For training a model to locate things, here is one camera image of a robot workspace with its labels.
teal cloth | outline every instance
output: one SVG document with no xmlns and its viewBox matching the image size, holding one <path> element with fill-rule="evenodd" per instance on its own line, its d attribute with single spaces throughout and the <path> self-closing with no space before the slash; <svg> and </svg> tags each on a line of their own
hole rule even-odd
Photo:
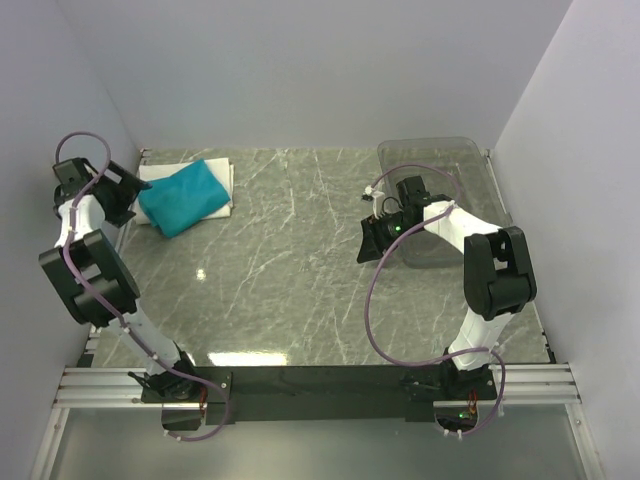
<svg viewBox="0 0 640 480">
<path fill-rule="evenodd" d="M 229 193 L 204 160 L 193 162 L 170 177 L 149 182 L 138 195 L 140 208 L 167 237 L 175 237 L 202 218 L 224 207 Z"/>
</svg>

white cloth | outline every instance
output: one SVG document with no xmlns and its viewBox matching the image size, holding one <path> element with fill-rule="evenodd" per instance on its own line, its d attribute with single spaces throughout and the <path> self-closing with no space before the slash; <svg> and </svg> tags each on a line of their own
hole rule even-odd
<svg viewBox="0 0 640 480">
<path fill-rule="evenodd" d="M 138 177 L 140 178 L 140 180 L 144 180 L 145 182 L 148 182 L 150 180 L 158 180 L 159 178 L 165 178 L 173 175 L 174 173 L 189 166 L 191 163 L 192 162 L 173 163 L 171 165 L 140 165 L 140 169 L 138 170 Z M 211 171 L 213 176 L 218 179 L 218 181 L 227 191 L 231 200 L 221 209 L 216 210 L 211 215 L 204 217 L 203 220 L 209 218 L 230 217 L 231 209 L 233 208 L 233 165 L 229 163 L 228 158 L 212 158 L 209 160 L 205 160 L 205 163 L 207 164 L 207 167 L 209 167 L 209 171 Z M 138 203 L 137 199 L 133 204 L 133 212 L 136 214 L 136 216 L 133 217 L 133 221 L 138 225 L 151 223 L 149 221 L 149 218 L 140 208 L 140 204 Z"/>
</svg>

folded cloth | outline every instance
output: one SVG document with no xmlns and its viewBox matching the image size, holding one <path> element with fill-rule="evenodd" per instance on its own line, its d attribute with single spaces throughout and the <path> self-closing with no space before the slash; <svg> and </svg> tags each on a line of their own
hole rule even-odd
<svg viewBox="0 0 640 480">
<path fill-rule="evenodd" d="M 140 192 L 138 202 L 151 225 L 167 237 L 182 233 L 230 200 L 204 160 L 149 183 L 151 188 Z"/>
<path fill-rule="evenodd" d="M 138 176 L 140 180 L 144 180 L 145 182 L 150 182 L 151 180 L 157 180 L 159 178 L 165 178 L 173 175 L 174 173 L 182 170 L 185 167 L 188 167 L 193 162 L 185 162 L 185 163 L 173 163 L 170 165 L 140 165 L 140 169 L 138 171 Z M 231 216 L 231 209 L 233 208 L 233 174 L 234 174 L 234 166 L 229 163 L 228 158 L 213 158 L 209 160 L 205 160 L 209 171 L 218 179 L 218 181 L 222 184 L 224 189 L 229 194 L 231 198 L 229 203 L 227 203 L 224 207 L 219 210 L 216 210 L 210 215 L 207 215 L 204 219 L 210 218 L 225 218 Z M 146 225 L 151 223 L 149 221 L 149 217 L 142 211 L 138 200 L 133 204 L 133 212 L 136 214 L 133 217 L 133 221 L 138 225 Z"/>
</svg>

transparent container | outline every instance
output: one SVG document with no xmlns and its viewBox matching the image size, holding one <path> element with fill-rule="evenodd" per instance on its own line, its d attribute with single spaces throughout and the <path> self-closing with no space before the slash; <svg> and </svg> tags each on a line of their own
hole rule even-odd
<svg viewBox="0 0 640 480">
<path fill-rule="evenodd" d="M 499 226 L 508 226 L 509 217 L 502 207 L 487 160 L 476 144 L 464 137 L 390 140 L 378 146 L 380 166 L 385 172 L 403 163 L 433 165 L 455 176 L 462 187 L 459 205 L 476 217 Z M 396 184 L 420 175 L 429 193 L 444 193 L 451 198 L 455 189 L 442 175 L 419 167 L 396 170 L 384 179 L 383 191 L 398 197 Z M 397 210 L 387 202 L 387 211 Z M 440 237 L 423 231 L 407 238 L 399 254 L 411 268 L 440 268 L 462 264 L 462 254 Z"/>
</svg>

cable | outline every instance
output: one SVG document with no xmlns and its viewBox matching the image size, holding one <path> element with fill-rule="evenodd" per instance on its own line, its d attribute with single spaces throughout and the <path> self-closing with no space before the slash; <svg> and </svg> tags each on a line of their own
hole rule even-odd
<svg viewBox="0 0 640 480">
<path fill-rule="evenodd" d="M 384 214 L 389 213 L 389 212 L 387 212 L 387 211 L 384 209 L 384 206 L 385 206 L 385 204 L 387 203 L 387 200 L 393 200 L 393 201 L 394 201 L 394 202 L 396 202 L 396 204 L 398 205 L 398 208 L 399 208 L 400 210 L 402 210 L 402 204 L 400 203 L 400 200 L 398 200 L 396 197 L 386 197 L 386 198 L 382 201 L 382 207 L 381 207 L 382 213 L 384 213 Z"/>
<path fill-rule="evenodd" d="M 217 434 L 220 430 L 222 430 L 224 428 L 224 426 L 229 421 L 229 417 L 231 415 L 231 408 L 230 408 L 230 405 L 229 405 L 229 398 L 227 397 L 226 392 L 219 385 L 216 385 L 215 383 L 210 382 L 209 380 L 205 380 L 204 378 L 196 377 L 194 375 L 189 375 L 188 373 L 183 373 L 183 372 L 180 372 L 178 370 L 174 370 L 171 366 L 169 366 L 163 360 L 158 358 L 156 353 L 153 352 L 144 343 L 144 341 L 138 336 L 138 334 L 135 332 L 135 330 L 133 330 L 133 328 L 131 328 L 130 324 L 127 323 L 127 321 L 125 320 L 125 318 L 122 315 L 122 313 L 120 313 L 116 307 L 114 307 L 105 297 L 103 297 L 100 294 L 100 292 L 98 292 L 87 281 L 87 279 L 82 275 L 80 270 L 78 270 L 76 265 L 73 263 L 73 260 L 71 259 L 71 255 L 69 253 L 69 248 L 71 246 L 71 243 L 73 243 L 73 239 L 74 239 L 75 233 L 76 233 L 75 232 L 75 228 L 76 228 L 76 220 L 77 220 L 76 219 L 76 215 L 77 215 L 78 204 L 80 203 L 80 200 L 82 200 L 82 197 L 84 197 L 84 195 L 89 191 L 89 189 L 91 187 L 93 187 L 100 180 L 100 178 L 105 174 L 105 172 L 109 168 L 109 164 L 111 162 L 111 148 L 109 147 L 109 144 L 107 143 L 107 141 L 104 138 L 102 138 L 100 135 L 97 135 L 97 134 L 92 133 L 92 132 L 77 131 L 77 132 L 72 132 L 72 133 L 64 136 L 62 138 L 62 140 L 60 140 L 60 142 L 58 143 L 58 147 L 56 148 L 56 163 L 60 162 L 60 150 L 62 149 L 62 146 L 67 142 L 67 140 L 69 140 L 72 137 L 76 137 L 76 136 L 92 137 L 92 138 L 95 138 L 95 139 L 99 140 L 100 142 L 102 142 L 102 145 L 104 145 L 104 148 L 105 148 L 106 153 L 107 153 L 107 159 L 106 159 L 106 162 L 105 162 L 104 166 L 98 171 L 97 175 L 95 177 L 93 177 L 91 179 L 91 181 L 89 183 L 87 183 L 78 192 L 78 194 L 74 197 L 73 201 L 71 202 L 71 212 L 72 212 L 72 215 L 70 215 L 70 224 L 71 224 L 70 230 L 71 231 L 70 231 L 70 235 L 67 236 L 67 240 L 66 240 L 64 246 L 62 247 L 62 256 L 64 258 L 64 261 L 67 264 L 67 267 L 69 268 L 69 270 L 71 271 L 73 276 L 78 280 L 80 285 L 82 285 L 85 288 L 85 290 L 89 294 L 91 294 L 100 303 L 100 305 L 102 305 L 105 309 L 107 309 L 107 311 L 109 311 L 112 315 L 114 315 L 118 319 L 122 329 L 125 330 L 125 332 L 128 332 L 128 335 L 131 337 L 131 339 L 144 351 L 144 353 L 149 358 L 151 358 L 154 362 L 156 362 L 158 365 L 160 365 L 167 372 L 172 373 L 173 375 L 176 375 L 178 377 L 184 378 L 186 380 L 190 380 L 192 382 L 198 382 L 198 383 L 204 385 L 205 387 L 212 388 L 223 398 L 224 403 L 225 403 L 224 415 L 222 417 L 222 420 L 221 420 L 220 424 L 217 425 L 209 433 L 206 433 L 204 435 L 200 435 L 200 436 L 197 436 L 197 437 L 183 437 L 183 436 L 178 435 L 177 433 L 174 433 L 174 432 L 168 432 L 167 433 L 169 436 L 177 439 L 178 441 L 183 441 L 183 442 L 197 442 L 197 441 L 200 441 L 200 440 L 206 440 L 207 438 L 211 438 L 215 434 Z"/>
<path fill-rule="evenodd" d="M 384 358 L 387 362 L 392 363 L 394 365 L 398 365 L 400 367 L 409 367 L 409 368 L 425 367 L 427 365 L 434 365 L 436 363 L 444 362 L 445 360 L 449 360 L 451 358 L 458 357 L 460 355 L 464 355 L 464 354 L 467 354 L 467 353 L 478 353 L 478 352 L 489 352 L 491 355 L 493 355 L 498 360 L 498 363 L 500 364 L 500 369 L 502 370 L 502 381 L 500 382 L 500 389 L 498 390 L 498 396 L 496 398 L 496 403 L 493 406 L 493 408 L 491 409 L 491 411 L 489 412 L 489 414 L 485 417 L 485 419 L 481 423 L 477 424 L 471 430 L 468 430 L 468 431 L 462 433 L 463 436 L 466 436 L 466 435 L 470 435 L 472 433 L 476 433 L 476 432 L 482 430 L 484 427 L 486 427 L 493 420 L 493 418 L 497 415 L 498 409 L 500 408 L 500 403 L 502 402 L 502 399 L 504 397 L 504 387 L 505 387 L 505 379 L 506 379 L 506 376 L 507 376 L 507 367 L 506 367 L 506 365 L 504 363 L 504 360 L 498 354 L 498 352 L 496 352 L 493 349 L 486 348 L 486 347 L 467 348 L 467 349 L 464 349 L 464 350 L 459 350 L 459 351 L 457 351 L 455 353 L 449 353 L 447 355 L 442 355 L 441 357 L 433 358 L 431 360 L 425 360 L 425 361 L 422 361 L 422 362 L 404 362 L 402 360 L 396 360 L 395 358 L 393 358 L 393 357 L 389 356 L 387 353 L 385 353 L 382 350 L 382 348 L 380 348 L 378 343 L 376 342 L 376 340 L 375 340 L 375 338 L 373 336 L 373 332 L 371 331 L 371 320 L 369 318 L 369 309 L 370 309 L 370 306 L 371 306 L 371 296 L 373 294 L 373 289 L 374 289 L 374 287 L 376 285 L 376 282 L 378 281 L 378 277 L 380 276 L 380 272 L 382 271 L 382 267 L 384 267 L 384 264 L 387 262 L 387 260 L 391 256 L 391 254 L 398 248 L 398 246 L 402 242 L 404 242 L 410 235 L 412 235 L 413 233 L 415 233 L 417 231 L 422 230 L 425 226 L 429 225 L 430 223 L 437 222 L 438 220 L 448 216 L 451 213 L 451 211 L 454 209 L 455 205 L 458 203 L 458 201 L 460 200 L 460 197 L 462 195 L 462 190 L 460 188 L 460 185 L 458 184 L 456 178 L 453 175 L 451 175 L 449 172 L 441 170 L 441 169 L 439 169 L 437 167 L 433 167 L 431 165 L 425 165 L 425 164 L 422 164 L 422 163 L 405 163 L 403 165 L 398 165 L 396 167 L 393 167 L 390 170 L 387 170 L 386 172 L 384 172 L 378 178 L 376 178 L 374 180 L 374 182 L 371 184 L 371 188 L 375 188 L 375 186 L 380 182 L 380 180 L 382 180 L 384 177 L 389 175 L 391 172 L 394 172 L 394 171 L 396 171 L 396 170 L 398 170 L 400 168 L 405 168 L 405 167 L 426 168 L 427 170 L 431 170 L 433 172 L 436 172 L 436 173 L 442 175 L 443 177 L 447 178 L 451 182 L 451 184 L 454 186 L 454 188 L 456 190 L 456 196 L 453 199 L 453 202 L 447 207 L 447 209 L 444 212 L 442 212 L 439 215 L 431 217 L 431 218 L 429 218 L 429 219 L 427 219 L 427 220 L 425 220 L 425 221 L 423 221 L 421 223 L 418 223 L 417 225 L 414 225 L 413 227 L 411 227 L 409 230 L 407 230 L 402 235 L 400 235 L 398 238 L 396 238 L 396 240 L 391 244 L 391 246 L 384 253 L 382 258 L 380 259 L 380 262 L 378 262 L 378 265 L 376 266 L 376 270 L 373 273 L 373 278 L 371 279 L 371 283 L 369 284 L 369 289 L 367 290 L 367 296 L 366 296 L 366 299 L 365 299 L 365 302 L 364 302 L 364 327 L 365 327 L 365 330 L 367 331 L 367 338 L 369 338 L 369 343 L 371 343 L 371 346 L 376 351 L 376 353 L 378 355 L 380 355 L 382 358 Z"/>
</svg>

